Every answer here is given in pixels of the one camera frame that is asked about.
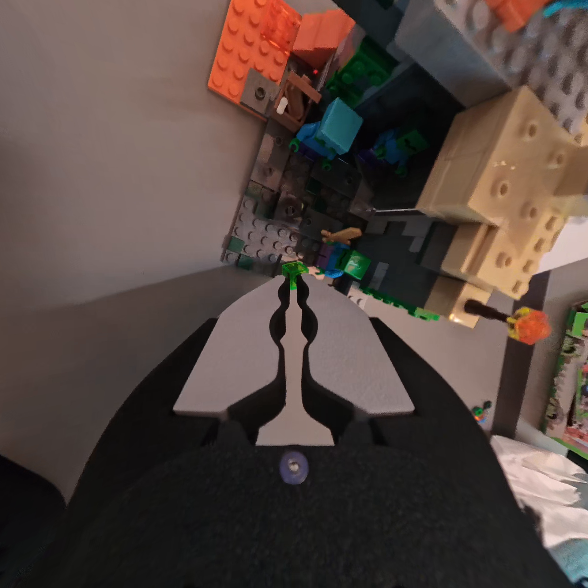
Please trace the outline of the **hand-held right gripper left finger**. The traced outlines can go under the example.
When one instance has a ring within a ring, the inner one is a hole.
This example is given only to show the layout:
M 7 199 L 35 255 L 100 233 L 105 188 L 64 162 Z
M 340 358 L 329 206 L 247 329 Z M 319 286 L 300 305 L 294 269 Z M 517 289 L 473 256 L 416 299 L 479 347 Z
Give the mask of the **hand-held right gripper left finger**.
M 286 311 L 290 285 L 279 276 L 251 290 L 217 318 L 173 413 L 238 423 L 256 445 L 286 405 Z

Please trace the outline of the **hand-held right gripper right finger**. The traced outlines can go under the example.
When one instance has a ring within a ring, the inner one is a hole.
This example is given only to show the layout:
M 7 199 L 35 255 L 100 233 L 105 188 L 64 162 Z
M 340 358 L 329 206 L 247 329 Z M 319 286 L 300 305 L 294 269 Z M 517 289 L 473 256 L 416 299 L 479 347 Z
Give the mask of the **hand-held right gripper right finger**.
M 369 316 L 313 276 L 297 277 L 306 413 L 337 444 L 351 422 L 412 415 L 415 405 Z

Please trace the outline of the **translucent green slime cube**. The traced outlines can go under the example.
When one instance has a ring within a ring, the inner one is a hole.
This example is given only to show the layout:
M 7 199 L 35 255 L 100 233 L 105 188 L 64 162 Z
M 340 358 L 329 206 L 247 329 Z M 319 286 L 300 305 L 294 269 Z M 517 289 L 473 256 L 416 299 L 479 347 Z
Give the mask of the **translucent green slime cube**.
M 300 261 L 287 262 L 282 265 L 282 275 L 286 278 L 290 290 L 297 290 L 298 277 L 308 273 L 308 267 Z

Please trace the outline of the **toy brick tower model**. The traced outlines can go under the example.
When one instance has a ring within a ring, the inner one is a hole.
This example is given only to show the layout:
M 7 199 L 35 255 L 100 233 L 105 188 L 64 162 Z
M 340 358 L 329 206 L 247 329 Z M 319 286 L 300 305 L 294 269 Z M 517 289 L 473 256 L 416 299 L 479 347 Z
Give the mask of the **toy brick tower model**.
M 320 231 L 356 227 L 371 264 L 333 279 L 339 291 L 472 328 L 467 300 L 520 300 L 587 216 L 587 1 L 555 1 L 514 33 L 484 1 L 336 4 L 229 2 L 208 89 L 266 126 L 223 261 L 319 274 Z M 335 98 L 364 122 L 326 171 L 289 143 Z M 393 128 L 429 142 L 405 178 L 371 151 Z

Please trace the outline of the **orange toy minifigure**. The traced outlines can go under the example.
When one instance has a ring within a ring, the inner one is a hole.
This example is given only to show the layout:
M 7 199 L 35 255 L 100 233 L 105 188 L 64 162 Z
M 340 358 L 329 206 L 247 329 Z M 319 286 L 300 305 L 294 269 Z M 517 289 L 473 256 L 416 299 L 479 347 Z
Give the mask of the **orange toy minifigure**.
M 524 28 L 533 15 L 555 1 L 484 1 L 509 33 Z

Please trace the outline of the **grey desk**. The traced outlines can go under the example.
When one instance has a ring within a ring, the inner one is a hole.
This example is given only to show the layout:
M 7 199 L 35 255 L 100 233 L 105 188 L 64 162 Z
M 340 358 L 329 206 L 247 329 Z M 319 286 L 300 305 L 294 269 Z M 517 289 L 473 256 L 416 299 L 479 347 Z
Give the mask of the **grey desk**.
M 111 417 L 263 282 L 221 264 L 262 135 L 227 1 L 1 1 L 1 454 L 66 502 Z

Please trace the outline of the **zombie minifigure with golden sword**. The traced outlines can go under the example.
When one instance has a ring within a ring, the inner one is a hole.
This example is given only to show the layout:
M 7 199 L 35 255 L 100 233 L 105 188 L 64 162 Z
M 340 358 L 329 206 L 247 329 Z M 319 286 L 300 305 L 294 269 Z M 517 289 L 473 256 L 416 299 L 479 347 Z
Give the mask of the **zombie minifigure with golden sword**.
M 320 231 L 322 246 L 319 251 L 316 266 L 319 275 L 337 279 L 344 275 L 360 281 L 371 260 L 352 247 L 353 241 L 362 236 L 362 231 L 356 227 L 348 227 L 340 231 Z

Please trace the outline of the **toy torch with orange flame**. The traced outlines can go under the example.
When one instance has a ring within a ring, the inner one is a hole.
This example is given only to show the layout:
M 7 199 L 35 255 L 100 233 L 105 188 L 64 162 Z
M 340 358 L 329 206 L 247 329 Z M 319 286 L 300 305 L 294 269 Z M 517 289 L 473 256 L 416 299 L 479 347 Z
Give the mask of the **toy torch with orange flame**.
M 504 323 L 508 336 L 526 345 L 532 346 L 546 339 L 551 333 L 548 315 L 529 307 L 522 306 L 507 315 L 478 300 L 469 299 L 464 304 L 464 311 L 479 318 Z

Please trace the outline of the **green-headed zombie minifigure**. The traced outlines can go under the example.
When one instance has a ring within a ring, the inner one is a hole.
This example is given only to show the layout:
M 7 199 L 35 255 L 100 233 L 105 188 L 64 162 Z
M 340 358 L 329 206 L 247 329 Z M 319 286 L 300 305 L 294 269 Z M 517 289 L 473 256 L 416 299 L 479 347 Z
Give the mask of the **green-headed zombie minifigure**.
M 371 151 L 377 160 L 384 160 L 389 165 L 396 166 L 394 173 L 405 178 L 408 174 L 409 159 L 428 148 L 429 142 L 417 129 L 393 128 L 377 137 Z

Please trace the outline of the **white crumpled paper bag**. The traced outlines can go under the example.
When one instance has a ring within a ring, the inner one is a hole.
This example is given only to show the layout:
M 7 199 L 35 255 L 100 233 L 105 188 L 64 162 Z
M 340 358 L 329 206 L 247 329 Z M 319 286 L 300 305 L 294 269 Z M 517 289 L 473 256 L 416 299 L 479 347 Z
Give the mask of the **white crumpled paper bag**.
M 493 436 L 494 450 L 517 503 L 538 517 L 547 548 L 587 539 L 587 473 L 561 454 Z

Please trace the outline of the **green toy set box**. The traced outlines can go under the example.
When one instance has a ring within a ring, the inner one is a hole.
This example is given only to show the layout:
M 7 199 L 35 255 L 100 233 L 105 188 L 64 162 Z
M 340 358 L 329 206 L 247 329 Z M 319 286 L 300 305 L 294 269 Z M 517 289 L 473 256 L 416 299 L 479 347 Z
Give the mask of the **green toy set box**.
M 587 302 L 571 307 L 542 432 L 587 460 Z

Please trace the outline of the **cyan-headed zombie minifigure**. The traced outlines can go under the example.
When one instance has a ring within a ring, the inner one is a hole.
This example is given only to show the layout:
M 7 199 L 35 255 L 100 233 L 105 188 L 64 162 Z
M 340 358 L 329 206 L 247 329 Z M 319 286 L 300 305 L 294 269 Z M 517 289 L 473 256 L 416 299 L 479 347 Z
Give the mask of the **cyan-headed zombie minifigure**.
M 327 107 L 321 120 L 305 123 L 290 141 L 289 149 L 298 152 L 305 145 L 320 155 L 322 169 L 332 169 L 338 155 L 349 152 L 364 120 L 341 98 L 335 98 Z

